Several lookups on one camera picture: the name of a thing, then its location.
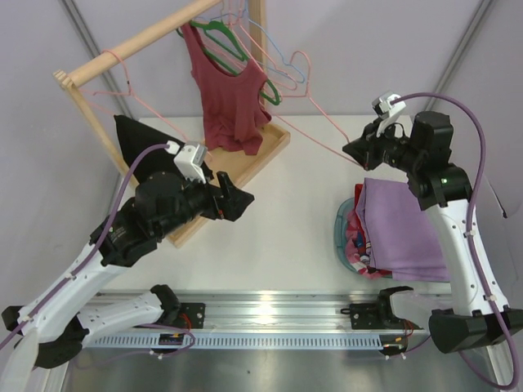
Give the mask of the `pink wire hanger with trousers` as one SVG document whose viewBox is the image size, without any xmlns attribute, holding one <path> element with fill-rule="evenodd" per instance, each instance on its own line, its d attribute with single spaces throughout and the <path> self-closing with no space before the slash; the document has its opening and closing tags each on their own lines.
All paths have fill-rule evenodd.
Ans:
<svg viewBox="0 0 523 392">
<path fill-rule="evenodd" d="M 304 77 L 304 90 L 302 93 L 300 94 L 296 94 L 296 95 L 289 95 L 289 94 L 286 94 L 284 95 L 284 98 L 287 98 L 287 99 L 291 99 L 291 100 L 297 100 L 297 99 L 305 99 L 307 100 L 310 104 L 313 105 L 313 107 L 316 109 L 316 111 L 340 134 L 342 135 L 343 139 L 345 140 L 345 142 L 350 142 L 350 138 L 348 136 L 348 134 L 334 121 L 333 117 L 328 115 L 321 106 L 318 105 L 318 103 L 313 99 L 312 95 L 311 95 L 311 71 L 312 71 L 312 63 L 311 63 L 311 60 L 310 60 L 310 57 L 304 52 L 304 51 L 294 51 L 290 57 L 290 60 L 289 60 L 289 64 L 290 65 L 293 65 L 294 61 L 298 58 L 298 57 L 302 57 L 304 59 L 304 61 L 306 62 L 306 76 Z M 300 135 L 306 137 L 309 141 L 313 142 L 315 145 L 318 145 L 319 147 L 321 147 L 322 149 L 324 150 L 327 150 L 329 151 L 331 154 L 334 154 L 336 156 L 338 156 L 339 158 L 342 158 L 343 160 L 345 160 L 346 162 L 350 163 L 350 164 L 353 164 L 353 165 L 358 165 L 357 161 L 354 160 L 353 158 L 349 158 L 346 154 L 342 154 L 338 151 L 336 151 L 335 149 L 327 146 L 326 144 L 322 143 L 320 140 L 314 138 L 312 135 L 310 135 L 309 133 L 303 131 L 301 128 L 299 127 L 296 127 L 294 126 L 292 123 L 290 123 L 289 121 L 287 121 L 286 119 L 284 119 L 282 116 L 279 116 L 277 115 L 276 116 L 281 122 L 284 123 L 284 125 L 287 125 L 289 126 L 292 130 L 298 132 Z"/>
</svg>

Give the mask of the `purple trousers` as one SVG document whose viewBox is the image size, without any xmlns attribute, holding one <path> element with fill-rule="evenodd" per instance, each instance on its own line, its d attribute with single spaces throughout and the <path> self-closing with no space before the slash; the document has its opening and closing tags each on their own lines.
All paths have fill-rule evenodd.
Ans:
<svg viewBox="0 0 523 392">
<path fill-rule="evenodd" d="M 407 184 L 366 178 L 355 212 L 370 243 L 370 264 L 396 281 L 449 281 L 436 231 Z"/>
</svg>

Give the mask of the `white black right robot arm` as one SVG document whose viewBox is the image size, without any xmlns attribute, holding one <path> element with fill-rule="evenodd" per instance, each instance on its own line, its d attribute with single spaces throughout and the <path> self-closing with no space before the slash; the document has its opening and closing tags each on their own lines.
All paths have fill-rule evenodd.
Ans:
<svg viewBox="0 0 523 392">
<path fill-rule="evenodd" d="M 381 164 L 403 171 L 411 193 L 435 229 L 449 271 L 452 306 L 429 310 L 426 328 L 445 354 L 480 347 L 513 346 L 516 311 L 496 282 L 474 218 L 467 173 L 450 162 L 454 128 L 446 114 L 417 114 L 410 134 L 396 136 L 393 123 L 377 118 L 343 146 L 363 169 Z"/>
</svg>

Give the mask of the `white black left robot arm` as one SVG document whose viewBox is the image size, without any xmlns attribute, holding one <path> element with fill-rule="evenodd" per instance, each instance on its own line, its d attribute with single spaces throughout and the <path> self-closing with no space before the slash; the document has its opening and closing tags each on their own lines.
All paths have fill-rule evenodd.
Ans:
<svg viewBox="0 0 523 392">
<path fill-rule="evenodd" d="M 92 233 L 78 258 L 45 292 L 27 305 L 12 305 L 2 312 L 10 335 L 21 337 L 15 348 L 22 353 L 15 365 L 56 368 L 100 335 L 142 324 L 172 324 L 180 305 L 165 284 L 153 286 L 116 310 L 88 314 L 83 308 L 107 283 L 195 218 L 238 220 L 253 203 L 253 195 L 236 187 L 223 171 L 217 179 L 217 185 L 212 185 L 156 172 L 140 184 L 134 196 Z"/>
</svg>

